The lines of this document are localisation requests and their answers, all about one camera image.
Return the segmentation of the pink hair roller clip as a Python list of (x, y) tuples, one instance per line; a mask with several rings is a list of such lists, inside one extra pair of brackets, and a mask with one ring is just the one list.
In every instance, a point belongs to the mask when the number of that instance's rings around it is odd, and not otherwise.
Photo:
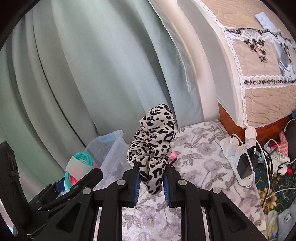
[(175, 151), (172, 151), (170, 156), (168, 157), (168, 161), (169, 162), (172, 162), (173, 160), (177, 159), (178, 158), (178, 155)]

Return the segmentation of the leopard print scrunchie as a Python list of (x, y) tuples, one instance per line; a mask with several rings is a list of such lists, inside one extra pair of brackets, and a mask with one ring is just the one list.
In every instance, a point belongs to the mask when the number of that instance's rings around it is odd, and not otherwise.
[(128, 147), (126, 160), (139, 168), (140, 180), (148, 193), (159, 194), (171, 142), (176, 135), (176, 123), (171, 109), (166, 104), (152, 108), (139, 121), (140, 127)]

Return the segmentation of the white power strip with chargers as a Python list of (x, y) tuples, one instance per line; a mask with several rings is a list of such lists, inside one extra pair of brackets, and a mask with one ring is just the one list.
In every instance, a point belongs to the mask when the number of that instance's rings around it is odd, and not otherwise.
[(220, 141), (220, 147), (239, 185), (250, 188), (254, 181), (254, 168), (258, 163), (256, 155), (257, 131), (254, 127), (245, 130), (245, 143), (232, 135)]

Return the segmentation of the floral white blanket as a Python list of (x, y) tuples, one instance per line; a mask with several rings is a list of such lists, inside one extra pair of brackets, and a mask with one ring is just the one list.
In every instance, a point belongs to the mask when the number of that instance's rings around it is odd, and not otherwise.
[[(227, 136), (219, 120), (178, 129), (171, 143), (178, 158), (173, 165), (183, 179), (198, 188), (220, 188), (266, 235), (257, 189), (239, 185), (220, 148), (220, 141)], [(180, 208), (167, 207), (163, 193), (150, 195), (142, 184), (136, 207), (122, 211), (122, 240), (181, 240), (181, 216)]]

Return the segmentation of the translucent plastic storage box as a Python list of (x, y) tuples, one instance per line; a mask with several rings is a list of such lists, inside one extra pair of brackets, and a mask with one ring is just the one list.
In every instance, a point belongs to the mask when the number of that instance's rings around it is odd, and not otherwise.
[(89, 154), (103, 172), (103, 179), (94, 190), (104, 189), (122, 178), (132, 166), (126, 161), (128, 145), (123, 139), (123, 131), (117, 130), (93, 139), (84, 152)]

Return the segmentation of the green curtain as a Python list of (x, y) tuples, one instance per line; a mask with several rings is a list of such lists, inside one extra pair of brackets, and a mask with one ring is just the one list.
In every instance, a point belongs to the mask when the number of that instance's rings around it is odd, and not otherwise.
[(203, 120), (185, 49), (156, 1), (40, 1), (1, 49), (1, 141), (27, 200), (71, 156), (168, 105), (178, 127)]

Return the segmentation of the beige quilted lace cover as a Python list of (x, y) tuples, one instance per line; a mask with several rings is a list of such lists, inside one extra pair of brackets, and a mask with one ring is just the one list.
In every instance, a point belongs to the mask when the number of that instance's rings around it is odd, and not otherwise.
[(218, 101), (242, 128), (262, 127), (295, 109), (295, 41), (261, 1), (194, 1), (221, 46), (231, 92)]

